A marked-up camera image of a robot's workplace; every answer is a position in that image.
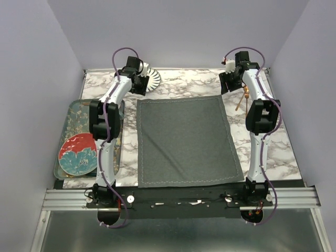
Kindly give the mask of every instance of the white wall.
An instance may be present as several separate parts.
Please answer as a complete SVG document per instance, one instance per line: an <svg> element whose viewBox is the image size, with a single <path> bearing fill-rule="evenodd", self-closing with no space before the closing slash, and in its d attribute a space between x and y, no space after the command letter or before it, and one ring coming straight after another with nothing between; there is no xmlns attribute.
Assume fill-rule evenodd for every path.
<svg viewBox="0 0 336 252"><path fill-rule="evenodd" d="M303 178L316 185L336 250L336 1L311 0L271 69Z"/></svg>
<svg viewBox="0 0 336 252"><path fill-rule="evenodd" d="M217 68L230 49L248 45L270 66L308 0L48 2L79 62L92 69L112 68L111 55L123 46L155 67Z"/></svg>
<svg viewBox="0 0 336 252"><path fill-rule="evenodd" d="M0 4L0 251L29 251L82 67L46 0Z"/></svg>

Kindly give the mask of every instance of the marble surface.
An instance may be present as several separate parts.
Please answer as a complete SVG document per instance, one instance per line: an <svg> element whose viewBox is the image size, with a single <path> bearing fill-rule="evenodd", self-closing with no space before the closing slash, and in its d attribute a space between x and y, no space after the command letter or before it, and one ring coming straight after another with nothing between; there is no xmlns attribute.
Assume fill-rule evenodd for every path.
<svg viewBox="0 0 336 252"><path fill-rule="evenodd" d="M147 93L145 97L131 93L125 96L123 144L121 149L120 170L116 175L117 186L135 186L138 184L137 100L218 95L221 92L218 74L221 72L223 72L223 69L159 70L162 82L156 90ZM113 81L113 76L113 72L89 72L86 77L82 98L101 98L109 89ZM261 76L270 91L265 73L262 72ZM222 98L241 168L246 176L249 170L251 147L249 132L245 127L245 99L243 99L238 111L235 111L242 95L243 90L241 89L232 93L226 93ZM248 107L251 103L252 100L250 98L248 99ZM301 178L284 124L271 136L266 173L271 180L294 180ZM94 182L95 180L92 178L66 179L64 188L91 187Z"/></svg>

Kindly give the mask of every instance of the metal floor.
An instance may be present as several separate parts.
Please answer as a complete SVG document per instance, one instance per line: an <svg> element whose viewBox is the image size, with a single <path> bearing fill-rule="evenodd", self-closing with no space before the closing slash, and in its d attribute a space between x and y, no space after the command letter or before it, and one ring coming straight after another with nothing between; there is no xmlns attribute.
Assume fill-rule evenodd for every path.
<svg viewBox="0 0 336 252"><path fill-rule="evenodd" d="M52 212L42 251L323 251L310 209L279 209L262 226L242 219L138 219L100 227L96 212Z"/></svg>

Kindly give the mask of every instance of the gray felt mat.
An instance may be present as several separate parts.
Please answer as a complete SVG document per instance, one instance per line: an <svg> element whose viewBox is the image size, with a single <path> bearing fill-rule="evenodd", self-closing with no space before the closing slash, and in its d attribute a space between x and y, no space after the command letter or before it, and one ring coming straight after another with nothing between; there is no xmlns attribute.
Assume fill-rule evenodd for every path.
<svg viewBox="0 0 336 252"><path fill-rule="evenodd" d="M221 96L138 100L139 187L244 179Z"/></svg>

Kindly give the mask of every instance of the floral plate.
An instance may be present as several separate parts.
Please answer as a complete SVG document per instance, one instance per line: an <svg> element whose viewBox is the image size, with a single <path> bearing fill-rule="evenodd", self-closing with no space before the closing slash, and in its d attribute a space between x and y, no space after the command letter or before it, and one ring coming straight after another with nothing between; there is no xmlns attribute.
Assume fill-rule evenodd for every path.
<svg viewBox="0 0 336 252"><path fill-rule="evenodd" d="M97 150L90 133L70 137L58 153L61 168L73 176L81 176L97 168Z"/></svg>

